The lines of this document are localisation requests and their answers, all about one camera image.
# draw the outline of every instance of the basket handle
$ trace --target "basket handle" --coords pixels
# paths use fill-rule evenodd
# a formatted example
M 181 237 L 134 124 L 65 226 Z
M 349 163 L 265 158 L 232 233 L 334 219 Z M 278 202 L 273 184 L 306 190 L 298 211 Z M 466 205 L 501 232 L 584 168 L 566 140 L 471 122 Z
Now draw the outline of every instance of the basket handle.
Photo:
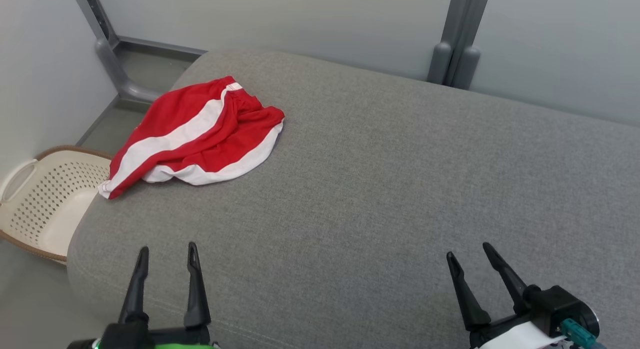
M 23 189 L 23 187 L 27 183 L 29 183 L 29 180 L 36 173 L 37 163 L 38 163 L 38 160 L 36 159 L 23 162 L 22 164 L 18 165 L 16 169 L 13 169 L 11 173 L 9 173 L 9 176 L 7 176 L 6 180 L 2 183 L 2 185 L 0 185 L 0 204 L 5 204 L 11 201 L 11 199 L 13 199 L 16 196 L 16 194 L 18 194 L 18 192 L 20 192 Z M 20 183 L 20 185 L 15 190 L 13 190 L 13 192 L 9 193 L 9 196 L 7 196 L 7 192 L 5 191 L 13 187 L 16 180 L 20 178 L 20 174 L 22 174 L 24 171 L 26 171 L 30 167 L 33 167 L 33 169 L 29 173 L 29 175 L 26 178 L 24 178 L 24 180 Z

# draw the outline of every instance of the teal connector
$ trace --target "teal connector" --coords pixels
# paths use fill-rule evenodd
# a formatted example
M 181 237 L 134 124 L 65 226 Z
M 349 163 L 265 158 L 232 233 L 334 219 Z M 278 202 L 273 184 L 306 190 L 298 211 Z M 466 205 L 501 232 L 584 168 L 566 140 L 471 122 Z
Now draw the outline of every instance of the teal connector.
M 606 349 L 604 345 L 596 342 L 596 337 L 589 333 L 585 328 L 573 319 L 566 319 L 560 326 L 562 335 L 566 336 L 571 342 L 578 344 L 584 349 Z

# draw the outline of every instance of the gray fabric upholstery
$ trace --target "gray fabric upholstery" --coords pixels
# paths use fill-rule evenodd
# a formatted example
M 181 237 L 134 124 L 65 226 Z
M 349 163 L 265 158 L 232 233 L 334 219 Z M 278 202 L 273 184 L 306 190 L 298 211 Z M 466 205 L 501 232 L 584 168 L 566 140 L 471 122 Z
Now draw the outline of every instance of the gray fabric upholstery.
M 117 318 L 148 245 L 151 326 L 180 325 L 193 240 L 224 349 L 463 349 L 446 252 L 506 317 L 489 241 L 589 303 L 608 347 L 638 343 L 637 128 L 280 52 L 207 53 L 176 88 L 228 75 L 285 112 L 272 155 L 230 182 L 97 196 L 68 254 L 96 313 Z

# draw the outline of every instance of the white stripe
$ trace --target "white stripe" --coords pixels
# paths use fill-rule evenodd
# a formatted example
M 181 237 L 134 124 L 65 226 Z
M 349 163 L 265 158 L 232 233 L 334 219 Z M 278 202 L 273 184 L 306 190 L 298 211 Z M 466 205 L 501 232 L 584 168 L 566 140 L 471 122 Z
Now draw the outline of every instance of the white stripe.
M 146 137 L 126 149 L 126 153 L 120 161 L 116 175 L 111 180 L 107 180 L 98 186 L 101 196 L 109 198 L 109 194 L 126 180 L 140 165 L 153 155 L 164 151 L 173 151 L 184 144 L 192 142 L 204 133 L 213 128 L 222 109 L 225 107 L 225 96 L 227 92 L 240 90 L 242 86 L 237 82 L 227 85 L 220 99 L 211 99 L 206 102 L 198 114 L 186 123 L 178 126 L 165 136 Z
M 220 171 L 205 171 L 197 164 L 186 166 L 178 171 L 173 171 L 171 167 L 166 165 L 156 165 L 142 179 L 149 183 L 157 183 L 176 177 L 192 185 L 205 185 L 238 178 L 269 158 L 281 131 L 282 123 L 279 123 L 267 133 L 258 146 L 247 152 L 240 160 L 223 167 Z

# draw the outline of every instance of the gray metal bracket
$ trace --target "gray metal bracket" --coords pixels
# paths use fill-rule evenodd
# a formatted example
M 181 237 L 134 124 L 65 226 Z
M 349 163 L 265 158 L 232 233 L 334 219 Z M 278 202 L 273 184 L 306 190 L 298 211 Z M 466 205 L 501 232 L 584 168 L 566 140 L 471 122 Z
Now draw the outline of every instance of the gray metal bracket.
M 109 78 L 111 78 L 122 99 L 153 103 L 162 96 L 163 93 L 161 91 L 136 84 L 129 78 L 106 38 L 101 37 L 96 40 L 95 52 L 98 54 L 102 65 L 106 69 L 107 74 L 109 74 Z
M 472 46 L 488 0 L 451 0 L 441 42 L 433 49 L 427 82 L 469 89 L 480 60 Z
M 121 42 L 125 42 L 125 43 L 136 44 L 138 46 L 146 46 L 150 48 L 166 49 L 166 50 L 174 51 L 178 53 L 195 55 L 197 57 L 201 57 L 205 55 L 205 53 L 207 52 L 206 50 L 202 50 L 202 49 L 189 48 L 188 46 L 182 46 L 182 45 L 159 43 L 158 41 L 138 39 L 137 37 L 119 36 L 118 38 Z
M 76 0 L 96 37 L 95 52 L 122 99 L 153 103 L 162 92 L 135 83 L 122 68 L 114 53 L 120 43 L 100 0 Z

